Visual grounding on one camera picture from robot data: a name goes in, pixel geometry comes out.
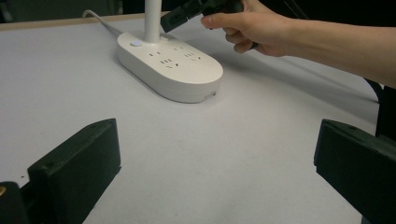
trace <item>finger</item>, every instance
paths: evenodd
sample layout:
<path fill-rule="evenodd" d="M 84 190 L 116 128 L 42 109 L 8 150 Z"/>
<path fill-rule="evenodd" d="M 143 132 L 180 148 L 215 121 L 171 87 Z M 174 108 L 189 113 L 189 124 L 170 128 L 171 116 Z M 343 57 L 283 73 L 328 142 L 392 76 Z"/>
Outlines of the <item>finger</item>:
<path fill-rule="evenodd" d="M 234 28 L 229 28 L 229 27 L 224 27 L 223 31 L 227 34 L 227 35 L 234 35 L 236 33 L 238 33 L 238 30 L 235 30 Z"/>
<path fill-rule="evenodd" d="M 242 43 L 246 40 L 248 40 L 244 35 L 242 35 L 240 32 L 234 34 L 234 35 L 226 35 L 225 39 L 233 44 L 239 44 Z"/>
<path fill-rule="evenodd" d="M 229 27 L 236 30 L 245 30 L 245 27 L 247 27 L 244 13 L 216 13 L 202 17 L 201 23 L 204 27 L 210 29 Z"/>
<path fill-rule="evenodd" d="M 251 45 L 252 45 L 251 40 L 246 40 L 244 42 L 241 42 L 241 43 L 233 46 L 233 50 L 235 50 L 238 53 L 244 53 L 244 52 L 250 50 Z"/>

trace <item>table surface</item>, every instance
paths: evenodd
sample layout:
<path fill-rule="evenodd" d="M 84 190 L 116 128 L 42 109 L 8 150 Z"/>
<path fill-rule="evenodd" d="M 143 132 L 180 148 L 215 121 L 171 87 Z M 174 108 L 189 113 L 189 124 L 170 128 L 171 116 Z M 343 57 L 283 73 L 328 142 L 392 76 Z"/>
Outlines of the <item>table surface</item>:
<path fill-rule="evenodd" d="M 111 23 L 144 29 L 137 18 Z M 170 34 L 218 60 L 224 74 L 216 96 L 181 104 L 123 68 L 116 35 L 100 23 L 24 24 L 0 26 L 1 181 L 23 186 L 35 161 L 115 118 L 122 169 L 84 223 L 361 222 L 313 159 L 323 119 L 375 132 L 378 104 L 362 78 L 234 53 L 197 17 Z"/>

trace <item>outlet socket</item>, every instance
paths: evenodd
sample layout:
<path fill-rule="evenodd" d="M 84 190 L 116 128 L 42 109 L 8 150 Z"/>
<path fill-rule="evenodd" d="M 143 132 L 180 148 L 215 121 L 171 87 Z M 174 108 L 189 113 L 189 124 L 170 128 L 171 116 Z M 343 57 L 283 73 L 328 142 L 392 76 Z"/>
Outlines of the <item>outlet socket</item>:
<path fill-rule="evenodd" d="M 119 36 L 120 63 L 165 98 L 199 103 L 216 94 L 221 65 L 212 57 L 168 34 L 156 43 L 145 41 L 144 32 Z"/>

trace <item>black object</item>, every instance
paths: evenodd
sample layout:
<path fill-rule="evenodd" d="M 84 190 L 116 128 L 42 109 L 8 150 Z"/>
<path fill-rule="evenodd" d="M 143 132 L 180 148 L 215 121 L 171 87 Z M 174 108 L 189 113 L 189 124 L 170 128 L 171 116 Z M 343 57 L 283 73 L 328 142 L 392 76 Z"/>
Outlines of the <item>black object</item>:
<path fill-rule="evenodd" d="M 371 223 L 396 223 L 396 142 L 323 120 L 314 164 Z"/>
<path fill-rule="evenodd" d="M 221 11 L 233 13 L 243 10 L 240 0 L 190 0 L 163 15 L 161 26 L 168 33 L 201 13 L 207 16 Z"/>
<path fill-rule="evenodd" d="M 28 168 L 30 182 L 21 197 L 16 184 L 0 183 L 6 189 L 0 195 L 0 223 L 82 223 L 119 171 L 116 120 L 88 125 Z M 14 214 L 7 210 L 11 204 L 20 205 Z"/>

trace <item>hand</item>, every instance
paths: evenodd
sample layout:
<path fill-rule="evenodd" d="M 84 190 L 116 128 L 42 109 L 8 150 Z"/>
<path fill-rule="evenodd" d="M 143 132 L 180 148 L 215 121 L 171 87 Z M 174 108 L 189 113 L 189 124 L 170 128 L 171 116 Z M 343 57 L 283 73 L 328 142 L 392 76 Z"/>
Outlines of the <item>hand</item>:
<path fill-rule="evenodd" d="M 286 55 L 281 36 L 291 19 L 280 16 L 258 0 L 243 0 L 244 12 L 218 13 L 203 17 L 206 28 L 223 28 L 226 40 L 234 44 L 239 53 L 250 49 L 253 42 L 259 43 L 256 50 L 270 56 Z"/>

